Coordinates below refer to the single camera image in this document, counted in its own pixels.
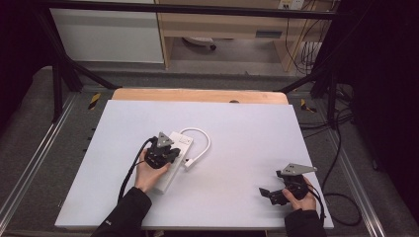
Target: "wooden edge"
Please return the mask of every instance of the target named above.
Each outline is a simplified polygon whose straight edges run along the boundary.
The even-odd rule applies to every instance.
[[[243,104],[288,105],[287,96],[280,92],[219,91],[190,89],[120,88],[112,100],[123,101],[178,101],[178,102],[232,102]]]

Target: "metal rail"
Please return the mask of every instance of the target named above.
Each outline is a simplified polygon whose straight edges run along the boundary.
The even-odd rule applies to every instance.
[[[50,126],[48,132],[43,138],[40,146],[38,147],[31,161],[29,162],[27,168],[25,169],[24,173],[22,174],[21,178],[16,184],[15,188],[11,191],[5,203],[1,207],[0,209],[0,236],[6,230],[6,227],[9,224],[10,220],[12,219],[13,214],[15,213],[21,200],[25,196],[25,193],[28,190],[32,180],[34,179],[35,174],[40,168],[42,161],[45,158],[46,154],[48,153],[49,148],[51,147],[53,141],[57,137],[62,126],[64,125],[64,122],[67,119],[68,115],[70,114],[70,111],[73,108],[74,102],[77,98],[78,98],[77,93],[71,93],[70,96],[67,98],[64,104],[64,110],[61,117],[58,119],[57,122],[53,123]]]
[[[326,108],[322,101],[315,101],[316,107],[322,116],[323,120],[326,120]],[[338,149],[339,137],[336,130],[329,129],[329,137],[333,142],[334,148]],[[363,184],[361,183],[358,175],[351,164],[348,154],[345,151],[343,145],[341,146],[339,154],[339,164],[342,167],[342,171],[348,181],[349,188],[351,189],[352,195],[354,196],[355,202],[358,204],[361,214],[363,215],[364,222],[370,232],[371,236],[384,237],[385,232],[382,228],[381,222],[379,221],[376,211],[370,202],[370,199],[364,190]]]

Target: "handheld controller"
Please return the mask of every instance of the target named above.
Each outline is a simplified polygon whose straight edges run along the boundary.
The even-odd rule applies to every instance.
[[[174,142],[163,132],[160,132],[158,137],[154,136],[151,142],[144,160],[153,169],[160,169],[169,162],[173,163],[181,152],[179,148],[171,149]]]
[[[286,189],[288,189],[297,199],[303,199],[308,193],[308,184],[305,182],[303,173],[313,172],[315,167],[301,166],[297,164],[289,164],[283,171],[277,171],[277,176],[284,179]],[[268,198],[272,205],[285,205],[287,198],[283,195],[283,190],[270,192],[259,188],[262,197]]]

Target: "table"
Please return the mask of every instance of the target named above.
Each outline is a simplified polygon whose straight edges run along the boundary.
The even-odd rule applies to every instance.
[[[264,99],[271,104],[262,104]],[[220,103],[231,100],[240,104]],[[311,166],[293,107],[287,103],[284,94],[271,92],[117,90],[106,105],[55,225],[96,228],[117,203],[119,188],[139,146],[160,129],[170,133],[195,126],[209,134],[211,148],[191,171],[181,167],[165,195],[148,194],[153,206],[143,228],[284,227],[291,207],[272,206],[258,188],[282,189],[275,172],[290,162]],[[206,147],[206,140],[198,133],[186,134],[195,139],[188,153],[194,157]],[[315,174],[306,176],[320,190]],[[325,227],[333,227],[330,218],[326,218]]]

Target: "white cable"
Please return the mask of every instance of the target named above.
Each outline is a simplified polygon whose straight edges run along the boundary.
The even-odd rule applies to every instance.
[[[197,157],[195,157],[194,159],[189,159],[185,164],[184,164],[184,166],[185,166],[185,169],[186,169],[186,171],[189,171],[197,162],[197,160],[202,156],[202,155],[204,155],[207,151],[208,151],[208,149],[210,148],[210,137],[209,137],[209,135],[206,133],[206,132],[204,132],[203,130],[201,130],[201,129],[199,129],[199,128],[196,128],[196,127],[187,127],[187,128],[185,128],[185,129],[183,129],[183,130],[181,130],[179,133],[183,133],[183,132],[185,132],[185,131],[187,131],[187,130],[196,130],[196,131],[199,131],[199,132],[201,132],[203,135],[205,135],[206,136],[206,138],[207,138],[207,142],[208,142],[208,145],[207,145],[207,148],[203,151],[203,152],[201,152],[201,154],[199,154]]]

